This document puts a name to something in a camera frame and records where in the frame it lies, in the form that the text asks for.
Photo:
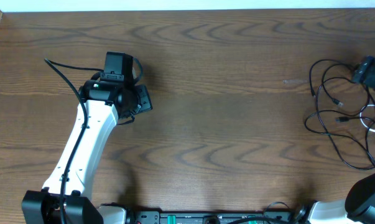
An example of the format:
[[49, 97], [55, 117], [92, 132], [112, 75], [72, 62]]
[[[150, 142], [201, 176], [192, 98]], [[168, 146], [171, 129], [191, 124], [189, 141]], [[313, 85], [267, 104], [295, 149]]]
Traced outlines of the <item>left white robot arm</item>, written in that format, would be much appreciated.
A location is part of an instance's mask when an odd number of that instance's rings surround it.
[[21, 203], [26, 223], [135, 223], [132, 211], [116, 203], [95, 207], [93, 182], [106, 141], [116, 126], [133, 123], [137, 114], [152, 109], [137, 58], [107, 52], [104, 68], [75, 88], [46, 60], [76, 95], [79, 104], [70, 137], [62, 155], [40, 191], [28, 190]]

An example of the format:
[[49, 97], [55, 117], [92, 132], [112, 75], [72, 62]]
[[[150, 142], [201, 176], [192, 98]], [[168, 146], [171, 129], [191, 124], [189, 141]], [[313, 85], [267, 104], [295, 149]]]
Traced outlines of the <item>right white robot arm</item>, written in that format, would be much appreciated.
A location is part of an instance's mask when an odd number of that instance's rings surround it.
[[[351, 72], [347, 81], [361, 85], [367, 95], [364, 106], [355, 114], [337, 112], [338, 123], [359, 120], [365, 127], [365, 134], [375, 133], [375, 57], [366, 56], [356, 66], [332, 60], [334, 67], [342, 66]], [[375, 170], [375, 158], [367, 143], [360, 144], [369, 159], [370, 165], [362, 170]], [[375, 173], [355, 183], [344, 200], [333, 202], [312, 202], [301, 206], [289, 218], [289, 223], [375, 223]]]

